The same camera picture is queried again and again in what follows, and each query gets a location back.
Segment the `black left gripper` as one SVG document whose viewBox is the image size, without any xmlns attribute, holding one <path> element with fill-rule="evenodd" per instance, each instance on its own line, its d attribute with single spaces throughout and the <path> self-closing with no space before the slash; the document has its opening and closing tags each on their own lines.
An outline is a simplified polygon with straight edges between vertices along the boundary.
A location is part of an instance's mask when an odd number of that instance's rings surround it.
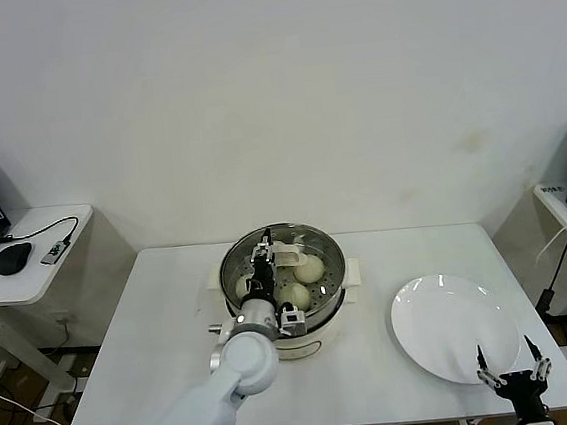
<svg viewBox="0 0 567 425">
<path fill-rule="evenodd" d="M 244 297 L 248 300 L 263 300 L 274 302 L 275 275 L 273 255 L 273 240 L 271 229 L 266 228 L 262 234 L 260 244 L 253 247 L 250 263 L 254 266 L 254 273 L 249 279 L 249 290 Z"/>
</svg>

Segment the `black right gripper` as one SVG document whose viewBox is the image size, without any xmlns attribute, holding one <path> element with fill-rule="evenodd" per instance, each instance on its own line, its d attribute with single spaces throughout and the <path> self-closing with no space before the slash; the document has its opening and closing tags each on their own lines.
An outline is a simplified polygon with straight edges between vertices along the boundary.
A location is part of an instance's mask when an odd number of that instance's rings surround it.
<svg viewBox="0 0 567 425">
<path fill-rule="evenodd" d="M 540 396 L 548 389 L 547 378 L 551 372 L 551 359 L 544 357 L 539 347 L 527 335 L 525 341 L 535 364 L 531 370 L 520 370 L 497 377 L 488 368 L 481 346 L 477 346 L 477 376 L 486 385 L 498 384 L 496 394 L 510 401 L 517 419 L 534 420 L 548 417 L 548 409 Z"/>
</svg>

